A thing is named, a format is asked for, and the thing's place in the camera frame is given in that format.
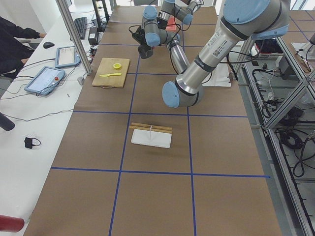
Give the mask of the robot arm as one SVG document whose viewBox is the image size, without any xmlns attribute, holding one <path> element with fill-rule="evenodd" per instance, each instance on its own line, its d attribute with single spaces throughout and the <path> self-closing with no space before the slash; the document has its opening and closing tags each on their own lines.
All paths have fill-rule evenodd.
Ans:
<svg viewBox="0 0 315 236">
<path fill-rule="evenodd" d="M 157 23 L 160 29 L 165 30 L 170 16 L 180 20 L 184 25 L 189 25 L 193 20 L 194 12 L 204 4 L 203 0 L 182 0 L 186 7 L 178 6 L 174 0 L 164 0 L 157 15 Z"/>
<path fill-rule="evenodd" d="M 171 108 L 197 104 L 203 96 L 202 82 L 224 57 L 240 41 L 279 37 L 287 33 L 290 1 L 288 0 L 227 0 L 223 15 L 218 19 L 215 33 L 196 56 L 189 62 L 177 33 L 167 31 L 170 16 L 189 25 L 201 0 L 187 0 L 185 8 L 173 0 L 165 0 L 161 10 L 148 5 L 142 14 L 142 23 L 132 38 L 139 43 L 142 59 L 153 55 L 153 48 L 166 45 L 172 62 L 179 73 L 174 81 L 162 88 L 164 103 Z"/>
</svg>

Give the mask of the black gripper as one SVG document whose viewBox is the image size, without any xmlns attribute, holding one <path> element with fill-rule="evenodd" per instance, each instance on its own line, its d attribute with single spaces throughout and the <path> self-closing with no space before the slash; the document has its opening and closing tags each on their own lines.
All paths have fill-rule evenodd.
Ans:
<svg viewBox="0 0 315 236">
<path fill-rule="evenodd" d="M 139 26 L 135 32 L 132 32 L 131 36 L 140 45 L 146 44 L 145 32 L 141 26 Z"/>
</svg>

